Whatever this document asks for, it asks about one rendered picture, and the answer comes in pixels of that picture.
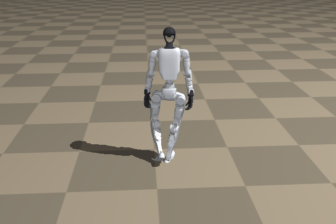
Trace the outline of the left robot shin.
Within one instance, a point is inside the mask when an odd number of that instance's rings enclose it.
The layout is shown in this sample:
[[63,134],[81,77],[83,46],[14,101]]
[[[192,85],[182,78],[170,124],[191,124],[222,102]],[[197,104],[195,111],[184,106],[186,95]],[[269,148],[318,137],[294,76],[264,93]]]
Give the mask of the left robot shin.
[[151,121],[150,125],[151,125],[151,133],[152,133],[153,141],[156,144],[157,152],[158,152],[158,154],[160,152],[162,153],[161,130],[160,130],[160,128],[159,129],[155,129],[154,121]]

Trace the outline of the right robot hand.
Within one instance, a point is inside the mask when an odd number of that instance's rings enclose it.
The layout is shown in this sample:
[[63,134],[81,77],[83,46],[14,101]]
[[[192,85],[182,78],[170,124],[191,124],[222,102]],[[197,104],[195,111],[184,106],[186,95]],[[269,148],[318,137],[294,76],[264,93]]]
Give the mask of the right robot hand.
[[193,105],[193,96],[194,96],[193,92],[194,92],[193,90],[190,90],[190,94],[188,94],[188,96],[189,96],[188,102],[185,105],[185,106],[188,105],[188,107],[185,110],[189,110],[192,107],[192,105]]

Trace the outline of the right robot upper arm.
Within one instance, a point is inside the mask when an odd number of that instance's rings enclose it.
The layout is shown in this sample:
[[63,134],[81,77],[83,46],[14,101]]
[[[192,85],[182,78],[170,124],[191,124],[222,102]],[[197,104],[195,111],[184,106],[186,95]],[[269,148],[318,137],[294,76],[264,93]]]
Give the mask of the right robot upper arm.
[[180,49],[180,53],[181,56],[184,58],[183,59],[183,66],[184,66],[184,70],[183,70],[183,75],[184,76],[191,76],[190,75],[190,56],[189,56],[189,52],[186,49]]

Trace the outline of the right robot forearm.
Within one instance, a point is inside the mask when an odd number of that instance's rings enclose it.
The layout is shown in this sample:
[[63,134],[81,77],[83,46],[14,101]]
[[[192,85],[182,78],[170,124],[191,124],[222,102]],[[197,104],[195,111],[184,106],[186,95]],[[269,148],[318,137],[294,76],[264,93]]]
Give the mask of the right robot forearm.
[[[190,70],[190,75],[185,78],[186,81],[186,88],[187,88],[187,93],[190,94],[190,90],[193,90],[193,84],[192,84],[192,72]],[[194,90],[193,90],[194,91]],[[194,92],[193,92],[194,93]]]

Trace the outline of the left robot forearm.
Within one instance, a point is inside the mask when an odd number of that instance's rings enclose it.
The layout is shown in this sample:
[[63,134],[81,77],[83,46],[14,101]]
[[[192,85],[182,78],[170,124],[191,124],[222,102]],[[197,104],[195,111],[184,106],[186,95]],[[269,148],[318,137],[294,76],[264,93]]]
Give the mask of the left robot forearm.
[[151,87],[152,87],[152,81],[153,81],[153,77],[148,76],[149,70],[147,71],[146,74],[146,83],[145,83],[145,89],[147,89],[148,93],[151,92]]

